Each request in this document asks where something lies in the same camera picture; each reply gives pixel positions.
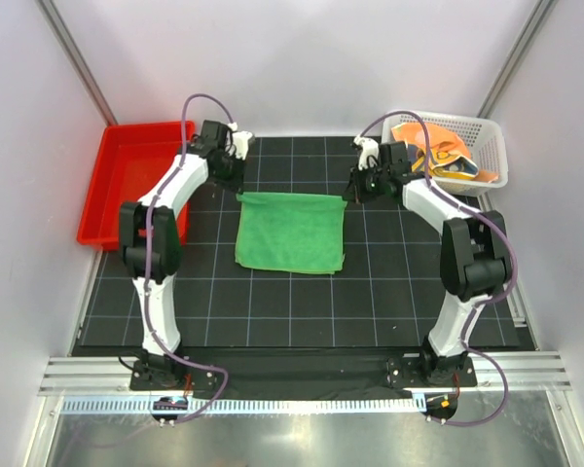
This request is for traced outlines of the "green microfiber towel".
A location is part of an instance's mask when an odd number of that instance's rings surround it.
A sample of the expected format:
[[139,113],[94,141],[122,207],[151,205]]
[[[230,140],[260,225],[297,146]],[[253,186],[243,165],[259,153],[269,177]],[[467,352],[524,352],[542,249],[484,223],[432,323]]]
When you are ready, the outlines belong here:
[[246,269],[333,274],[343,268],[347,203],[329,195],[245,192],[235,247]]

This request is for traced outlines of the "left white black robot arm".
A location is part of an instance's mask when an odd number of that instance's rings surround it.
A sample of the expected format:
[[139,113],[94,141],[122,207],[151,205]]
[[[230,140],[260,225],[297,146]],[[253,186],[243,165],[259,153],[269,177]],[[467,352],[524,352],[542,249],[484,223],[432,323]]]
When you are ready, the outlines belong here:
[[191,196],[207,181],[239,194],[246,158],[255,140],[237,124],[204,121],[201,132],[180,143],[168,170],[119,214],[119,253],[137,292],[143,341],[131,367],[132,390],[178,389],[187,382],[178,329],[174,286],[182,244],[177,220]]

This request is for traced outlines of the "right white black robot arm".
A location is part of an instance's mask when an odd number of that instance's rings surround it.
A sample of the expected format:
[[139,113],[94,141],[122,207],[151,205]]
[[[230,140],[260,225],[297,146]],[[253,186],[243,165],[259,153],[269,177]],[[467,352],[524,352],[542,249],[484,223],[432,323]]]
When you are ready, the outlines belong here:
[[482,212],[457,200],[415,172],[403,142],[378,143],[357,136],[357,163],[349,171],[345,201],[362,204],[391,197],[420,216],[441,241],[439,276],[445,297],[420,348],[418,371],[427,385],[445,385],[463,371],[473,328],[488,302],[504,292],[515,271],[496,211]]

